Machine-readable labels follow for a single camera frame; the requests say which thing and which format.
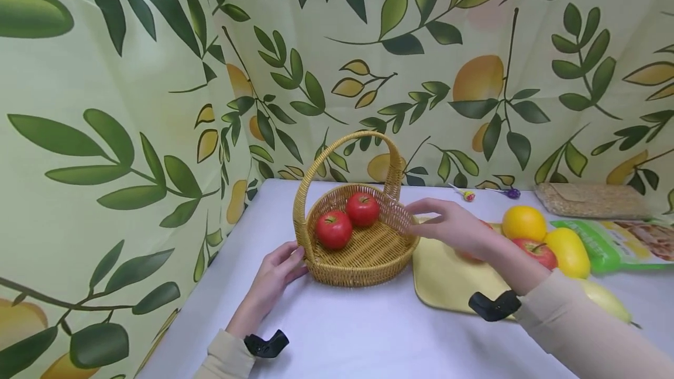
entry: table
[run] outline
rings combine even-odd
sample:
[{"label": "table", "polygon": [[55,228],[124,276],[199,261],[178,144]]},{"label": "table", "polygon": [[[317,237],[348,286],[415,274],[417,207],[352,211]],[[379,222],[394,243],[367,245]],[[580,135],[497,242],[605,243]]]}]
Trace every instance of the table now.
[{"label": "table", "polygon": [[[292,208],[298,185],[265,181],[138,379],[191,378],[208,344],[248,291],[263,256],[294,240]],[[335,185],[313,182],[307,205]],[[500,222],[515,202],[495,192],[475,192],[475,202],[467,203],[451,189],[403,187],[400,201],[448,199],[492,222]],[[518,203],[542,209],[531,192],[523,192]],[[595,281],[609,287],[643,326],[642,333],[674,357],[674,271],[615,273]],[[259,335],[269,338],[276,329],[291,344],[276,360],[258,362],[251,378],[576,377],[514,322],[490,324],[478,316],[427,307],[414,293],[411,267],[390,282],[354,290],[301,278],[285,291]]]}]

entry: basket handle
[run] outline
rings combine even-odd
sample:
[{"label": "basket handle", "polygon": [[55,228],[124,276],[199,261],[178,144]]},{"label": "basket handle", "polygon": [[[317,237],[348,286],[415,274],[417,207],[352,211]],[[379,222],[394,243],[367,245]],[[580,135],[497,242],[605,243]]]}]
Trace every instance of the basket handle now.
[{"label": "basket handle", "polygon": [[309,184],[311,183],[311,180],[314,179],[316,171],[318,171],[318,167],[320,167],[320,165],[325,161],[325,159],[328,158],[330,154],[334,152],[334,150],[339,148],[347,141],[362,138],[363,136],[375,136],[376,138],[381,138],[381,140],[386,142],[390,153],[390,162],[388,174],[386,175],[386,182],[383,186],[383,192],[395,201],[400,200],[400,185],[403,183],[403,159],[400,157],[398,148],[386,135],[373,130],[360,130],[335,141],[332,145],[325,148],[320,156],[318,156],[314,163],[309,167],[304,178],[302,178],[302,183],[299,185],[299,189],[297,190],[297,195],[295,196],[294,200],[293,224],[295,233],[297,235],[297,241],[300,246],[305,247],[306,255],[310,259],[313,259],[314,252],[311,250],[305,225],[307,222],[305,218],[305,207],[307,204],[307,192],[309,192]]}]

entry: woven basket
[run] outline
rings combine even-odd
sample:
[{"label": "woven basket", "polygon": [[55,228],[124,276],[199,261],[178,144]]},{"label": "woven basket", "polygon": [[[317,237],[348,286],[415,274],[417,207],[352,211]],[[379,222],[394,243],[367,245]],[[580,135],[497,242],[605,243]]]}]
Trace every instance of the woven basket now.
[{"label": "woven basket", "polygon": [[[309,184],[318,167],[340,145],[362,136],[381,138],[388,145],[391,162],[383,192],[367,184],[340,185],[320,197],[305,218]],[[347,135],[330,145],[314,161],[297,190],[293,224],[297,242],[305,249],[307,268],[316,281],[341,287],[364,287],[388,281],[404,269],[419,237],[406,233],[408,226],[416,224],[417,220],[398,201],[402,179],[403,160],[398,148],[378,132],[361,131]],[[325,249],[316,238],[316,220],[328,211],[344,211],[346,201],[356,192],[366,192],[376,198],[380,205],[378,221],[368,228],[354,227],[351,240],[344,249]]]}]

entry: yellow cutting board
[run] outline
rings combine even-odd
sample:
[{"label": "yellow cutting board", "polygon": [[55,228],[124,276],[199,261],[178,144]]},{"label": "yellow cutting board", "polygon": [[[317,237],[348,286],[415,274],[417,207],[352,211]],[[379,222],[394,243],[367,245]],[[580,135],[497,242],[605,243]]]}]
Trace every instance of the yellow cutting board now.
[{"label": "yellow cutting board", "polygon": [[[500,225],[492,225],[500,231]],[[476,291],[495,300],[510,288],[486,263],[470,263],[446,244],[422,237],[412,254],[414,290],[433,308],[475,314],[467,305]]]}]

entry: green package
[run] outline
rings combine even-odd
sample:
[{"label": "green package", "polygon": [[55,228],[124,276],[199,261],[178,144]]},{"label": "green package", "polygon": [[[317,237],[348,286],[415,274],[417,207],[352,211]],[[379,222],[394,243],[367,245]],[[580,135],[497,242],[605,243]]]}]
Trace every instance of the green package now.
[{"label": "green package", "polygon": [[593,273],[674,267],[674,229],[656,221],[555,220],[575,231],[585,245]]}]

